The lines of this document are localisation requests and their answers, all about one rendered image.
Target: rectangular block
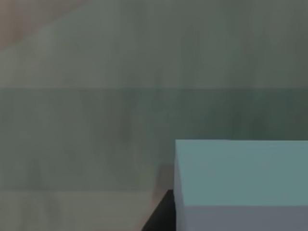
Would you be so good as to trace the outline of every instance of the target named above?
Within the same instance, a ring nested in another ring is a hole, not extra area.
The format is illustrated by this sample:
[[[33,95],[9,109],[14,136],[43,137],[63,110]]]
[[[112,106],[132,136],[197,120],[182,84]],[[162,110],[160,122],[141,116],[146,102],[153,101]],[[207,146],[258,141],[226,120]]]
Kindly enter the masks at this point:
[[[308,141],[177,140],[179,231],[308,230]]]

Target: table surface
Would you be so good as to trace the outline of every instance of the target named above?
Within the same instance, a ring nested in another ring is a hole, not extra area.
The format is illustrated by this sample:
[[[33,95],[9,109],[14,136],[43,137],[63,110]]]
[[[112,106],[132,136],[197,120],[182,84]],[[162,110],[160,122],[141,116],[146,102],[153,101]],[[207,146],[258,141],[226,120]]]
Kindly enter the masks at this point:
[[[177,140],[186,206],[308,205],[308,141]]]

